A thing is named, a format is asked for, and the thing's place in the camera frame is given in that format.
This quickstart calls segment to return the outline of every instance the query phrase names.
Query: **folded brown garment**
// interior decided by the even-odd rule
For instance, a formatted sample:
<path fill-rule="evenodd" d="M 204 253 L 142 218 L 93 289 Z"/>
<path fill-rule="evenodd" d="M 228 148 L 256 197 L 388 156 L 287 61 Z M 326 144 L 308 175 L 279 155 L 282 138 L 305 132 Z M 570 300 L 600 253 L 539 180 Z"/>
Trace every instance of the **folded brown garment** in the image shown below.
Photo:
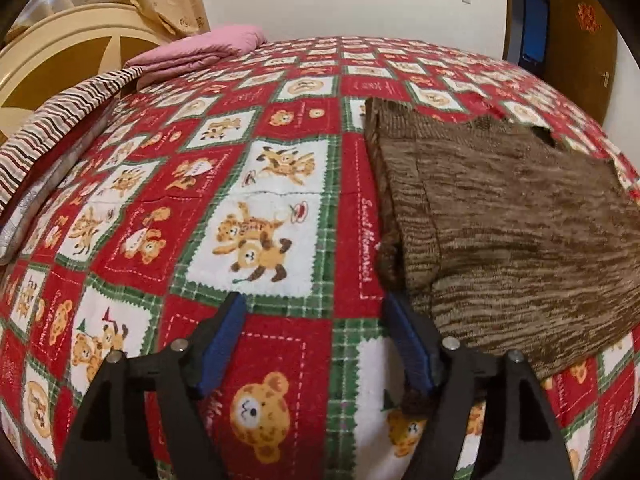
<path fill-rule="evenodd" d="M 433 120 L 367 100 L 387 290 L 406 290 L 442 335 L 540 378 L 640 322 L 640 209 L 611 161 L 555 148 L 491 117 Z"/>

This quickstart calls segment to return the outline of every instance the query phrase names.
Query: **silver bolt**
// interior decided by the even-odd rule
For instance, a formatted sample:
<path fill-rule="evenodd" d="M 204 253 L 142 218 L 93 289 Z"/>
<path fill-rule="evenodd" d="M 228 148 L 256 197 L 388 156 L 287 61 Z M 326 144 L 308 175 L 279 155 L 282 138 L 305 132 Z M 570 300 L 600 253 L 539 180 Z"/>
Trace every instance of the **silver bolt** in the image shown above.
<path fill-rule="evenodd" d="M 174 352 L 184 352 L 189 346 L 189 342 L 186 339 L 174 339 L 171 342 L 171 350 Z"/>
<path fill-rule="evenodd" d="M 514 363 L 521 363 L 526 361 L 526 357 L 520 350 L 509 350 L 507 352 L 507 357 L 511 359 Z"/>
<path fill-rule="evenodd" d="M 444 346 L 444 348 L 446 348 L 447 350 L 457 350 L 458 348 L 460 348 L 460 341 L 458 341 L 455 337 L 451 337 L 449 335 L 442 340 L 442 346 Z"/>
<path fill-rule="evenodd" d="M 111 350 L 111 352 L 107 354 L 106 359 L 108 363 L 114 365 L 119 362 L 123 356 L 124 354 L 120 350 Z"/>

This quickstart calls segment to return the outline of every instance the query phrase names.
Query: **bedspread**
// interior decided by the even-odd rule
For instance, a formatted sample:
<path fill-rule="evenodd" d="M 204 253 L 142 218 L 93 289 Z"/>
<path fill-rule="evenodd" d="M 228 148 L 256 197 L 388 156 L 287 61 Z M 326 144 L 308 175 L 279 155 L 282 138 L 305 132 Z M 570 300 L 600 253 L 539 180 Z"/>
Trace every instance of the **bedspread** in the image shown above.
<path fill-rule="evenodd" d="M 399 479 L 428 421 L 399 410 L 403 373 L 380 323 L 368 96 L 443 121 L 549 127 L 638 174 L 598 125 L 506 62 L 422 41 L 265 44 L 124 98 L 52 195 L 0 298 L 0 421 L 51 478 L 102 359 L 163 348 L 227 291 L 250 314 L 207 431 L 243 479 Z M 545 381 L 577 478 L 604 462 L 639 399 L 640 330 Z M 148 403 L 162 478 L 158 407 Z M 482 429 L 471 414 L 457 478 Z"/>

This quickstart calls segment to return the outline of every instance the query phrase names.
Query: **headboard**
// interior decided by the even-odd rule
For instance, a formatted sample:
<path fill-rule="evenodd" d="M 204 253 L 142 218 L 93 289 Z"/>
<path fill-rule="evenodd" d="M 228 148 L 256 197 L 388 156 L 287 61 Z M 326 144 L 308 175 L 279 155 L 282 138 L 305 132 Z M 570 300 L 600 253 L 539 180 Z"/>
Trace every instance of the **headboard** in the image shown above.
<path fill-rule="evenodd" d="M 0 51 L 0 144 L 48 98 L 174 39 L 123 4 L 79 6 L 33 25 Z"/>

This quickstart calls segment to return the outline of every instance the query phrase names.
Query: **brown wooden door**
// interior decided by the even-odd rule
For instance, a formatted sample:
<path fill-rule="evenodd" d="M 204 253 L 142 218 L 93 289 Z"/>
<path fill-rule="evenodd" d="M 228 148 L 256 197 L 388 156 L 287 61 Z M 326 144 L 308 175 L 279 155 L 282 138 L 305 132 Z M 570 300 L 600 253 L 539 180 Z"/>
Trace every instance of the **brown wooden door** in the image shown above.
<path fill-rule="evenodd" d="M 543 79 L 602 124 L 616 70 L 616 26 L 597 0 L 549 4 Z"/>

